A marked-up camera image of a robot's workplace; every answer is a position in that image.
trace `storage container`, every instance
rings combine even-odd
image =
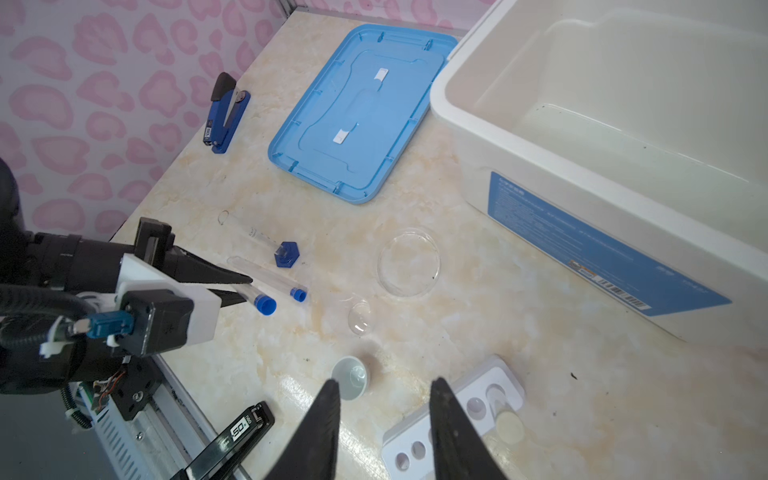
[[[768,345],[768,2],[500,0],[431,102],[470,204],[681,339]]]

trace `white cup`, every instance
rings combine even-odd
[[[339,383],[341,400],[354,400],[366,391],[368,369],[357,357],[345,356],[336,362],[331,378]]]

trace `stapler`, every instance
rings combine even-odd
[[[210,100],[213,104],[210,106],[210,112],[208,112],[203,143],[212,145],[211,150],[215,154],[227,152],[232,136],[235,135],[237,125],[240,124],[240,119],[243,117],[245,107],[248,106],[250,100],[250,93],[247,91],[237,92],[232,111],[229,117],[227,116],[236,84],[237,82],[230,74],[222,71],[219,78],[216,79],[213,93],[210,94]]]

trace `pink leopard print wallpaper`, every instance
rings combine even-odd
[[[306,7],[469,30],[494,0],[297,0]]]
[[[285,21],[276,0],[0,0],[0,157],[29,230],[106,240]]]

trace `marble table surface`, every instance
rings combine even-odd
[[[517,374],[525,440],[485,437],[509,478],[768,478],[768,350],[678,340],[504,227],[460,192],[448,128],[427,114],[378,196],[352,205],[272,165],[269,142],[344,36],[359,22],[294,13],[239,80],[253,95],[226,154],[200,140],[181,152],[118,232],[139,217],[168,222],[176,244],[212,262],[269,252],[237,212],[301,249],[288,274],[311,302],[278,299],[272,316],[223,309],[215,339],[163,354],[215,428],[268,401],[276,425],[243,463],[271,468],[337,359],[371,370],[342,404],[337,478],[388,478],[383,433],[492,353]],[[383,243],[402,228],[431,232],[442,271],[424,296],[398,300],[376,281]],[[373,331],[355,336],[343,300],[367,299]]]

